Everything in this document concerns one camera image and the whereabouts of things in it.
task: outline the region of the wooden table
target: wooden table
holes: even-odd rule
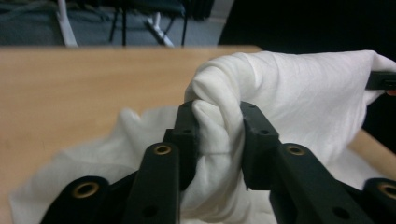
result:
[[[60,149],[108,134],[124,107],[180,105],[201,63],[237,51],[259,49],[1,49],[0,223],[8,194]]]

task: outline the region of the gray carpet floor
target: gray carpet floor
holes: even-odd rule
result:
[[[56,5],[46,4],[8,18],[7,10],[15,5],[0,3],[0,46],[62,46],[64,44],[61,30],[56,19]],[[109,20],[102,20],[97,14],[69,7],[68,17],[78,45],[83,46],[120,46],[121,29],[116,29],[114,39],[108,41],[112,8],[102,8]],[[137,12],[128,14],[128,46],[159,46],[152,33],[145,25],[147,17]],[[166,27],[169,19],[162,17],[161,27]],[[175,20],[169,38],[175,46],[181,43],[183,20]],[[219,41],[223,23],[219,21],[189,20],[186,46],[216,46]]]

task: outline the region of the towel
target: towel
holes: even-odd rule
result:
[[[181,223],[276,223],[268,192],[245,189],[241,101],[256,105],[283,143],[310,148],[347,184],[360,189],[366,178],[381,176],[347,150],[366,106],[383,93],[365,90],[371,71],[396,71],[396,63],[363,50],[236,53],[202,64],[185,92],[185,100],[194,101],[200,151],[196,175],[181,194]],[[39,223],[62,189],[79,177],[99,175],[111,184],[136,171],[145,149],[173,128],[176,114],[176,106],[141,116],[122,110],[108,137],[60,152],[10,195],[14,222]]]

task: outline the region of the table surface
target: table surface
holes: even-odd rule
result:
[[[205,61],[255,47],[203,49],[1,49],[0,223],[11,223],[7,196],[65,147],[107,135],[119,111],[180,105],[196,68]],[[352,145],[370,160],[361,133]],[[380,167],[390,174],[396,169]]]

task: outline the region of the folded fabric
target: folded fabric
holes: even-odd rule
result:
[[[396,63],[369,50],[306,55],[263,51],[200,66],[185,95],[186,101],[194,100],[200,154],[195,178],[182,192],[181,222],[276,223],[268,192],[246,190],[243,183],[241,101],[258,106],[282,142],[310,148],[336,178],[360,188],[364,179],[380,176],[346,150],[366,106],[382,93],[364,89],[371,71],[396,71]],[[141,117],[121,111],[109,137],[61,152],[11,194],[14,222],[39,223],[76,178],[99,175],[114,183],[136,171],[146,147],[162,141],[176,114],[175,106]]]

